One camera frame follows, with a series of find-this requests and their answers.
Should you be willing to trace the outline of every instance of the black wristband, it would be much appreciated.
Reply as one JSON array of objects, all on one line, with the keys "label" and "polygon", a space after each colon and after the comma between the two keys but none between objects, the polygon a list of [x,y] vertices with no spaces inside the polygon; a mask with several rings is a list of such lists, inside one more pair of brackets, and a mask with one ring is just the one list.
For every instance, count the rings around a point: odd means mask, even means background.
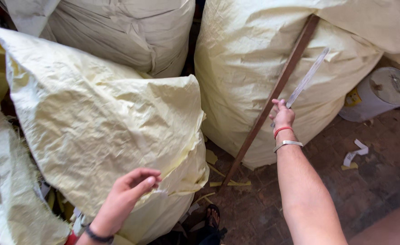
[{"label": "black wristband", "polygon": [[85,232],[88,234],[88,236],[93,239],[94,241],[101,242],[101,243],[108,243],[111,244],[112,241],[114,240],[114,236],[108,236],[108,237],[99,237],[94,232],[91,231],[90,229],[90,224],[87,225],[85,228]]}]

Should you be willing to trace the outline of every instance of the wooden stick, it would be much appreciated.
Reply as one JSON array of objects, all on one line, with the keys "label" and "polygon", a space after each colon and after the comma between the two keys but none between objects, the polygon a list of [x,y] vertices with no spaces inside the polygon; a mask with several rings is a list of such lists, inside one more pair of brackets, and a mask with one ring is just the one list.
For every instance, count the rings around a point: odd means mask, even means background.
[{"label": "wooden stick", "polygon": [[248,148],[251,146],[251,143],[253,142],[254,138],[257,136],[257,133],[260,131],[260,128],[262,127],[263,123],[267,119],[268,114],[271,112],[271,109],[273,108],[273,103],[271,102],[271,100],[274,98],[278,98],[280,93],[282,92],[284,86],[286,85],[286,82],[288,81],[290,75],[294,71],[295,66],[297,65],[298,61],[300,61],[301,55],[306,49],[307,44],[309,43],[312,34],[315,31],[319,19],[320,18],[314,14],[310,15],[307,18],[306,24],[304,25],[303,30],[298,36],[289,58],[284,64],[284,67],[282,69],[278,81],[276,82],[276,85],[271,91],[270,96],[268,97],[267,102],[263,106],[261,113],[257,117],[254,126],[251,128],[250,132],[245,138],[245,141],[242,144],[241,149],[236,155],[232,168],[226,175],[223,184],[219,188],[219,192],[221,192],[232,179],[233,174],[235,173],[236,169],[238,169],[239,164],[241,163],[242,159],[244,158],[245,154],[248,151]]}]

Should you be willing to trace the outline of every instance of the metal ruler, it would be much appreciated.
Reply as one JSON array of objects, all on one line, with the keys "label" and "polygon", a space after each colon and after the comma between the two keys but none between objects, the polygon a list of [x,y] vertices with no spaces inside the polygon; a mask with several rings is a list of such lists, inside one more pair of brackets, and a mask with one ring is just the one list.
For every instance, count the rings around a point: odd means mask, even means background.
[{"label": "metal ruler", "polygon": [[[310,79],[312,79],[313,75],[315,75],[316,71],[321,66],[321,63],[322,63],[323,59],[325,58],[325,56],[328,54],[328,52],[330,52],[330,48],[326,47],[322,51],[322,53],[318,56],[318,58],[316,59],[315,63],[312,65],[312,67],[310,67],[309,71],[304,76],[303,80],[300,81],[297,88],[292,92],[289,99],[286,101],[286,107],[288,109],[294,103],[294,101],[297,99],[297,97],[300,95],[300,93],[303,91],[306,84],[309,83]],[[273,120],[271,127],[275,127],[275,126],[276,126],[276,121]]]}]

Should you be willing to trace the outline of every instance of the bucket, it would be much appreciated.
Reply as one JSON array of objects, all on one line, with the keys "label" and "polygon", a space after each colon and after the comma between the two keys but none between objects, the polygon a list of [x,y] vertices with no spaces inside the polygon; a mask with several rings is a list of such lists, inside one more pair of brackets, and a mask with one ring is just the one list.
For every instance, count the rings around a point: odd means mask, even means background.
[{"label": "bucket", "polygon": [[400,107],[400,70],[382,67],[366,76],[346,95],[339,116],[362,122],[397,107]]}]

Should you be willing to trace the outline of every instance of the hand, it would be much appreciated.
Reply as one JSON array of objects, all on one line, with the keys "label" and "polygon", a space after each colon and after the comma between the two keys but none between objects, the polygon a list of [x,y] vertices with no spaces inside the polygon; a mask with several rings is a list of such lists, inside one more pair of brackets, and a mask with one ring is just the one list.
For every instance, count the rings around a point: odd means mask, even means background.
[{"label": "hand", "polygon": [[284,99],[280,101],[278,99],[273,99],[272,102],[274,104],[273,110],[276,112],[275,117],[270,115],[271,120],[274,120],[274,118],[276,119],[276,126],[274,127],[273,132],[275,133],[276,130],[282,127],[292,127],[295,120],[294,111],[286,107]]},{"label": "hand", "polygon": [[162,181],[159,170],[137,168],[118,178],[105,203],[90,225],[90,230],[97,236],[108,237],[115,234],[132,211],[135,203],[152,188],[157,188]]}]

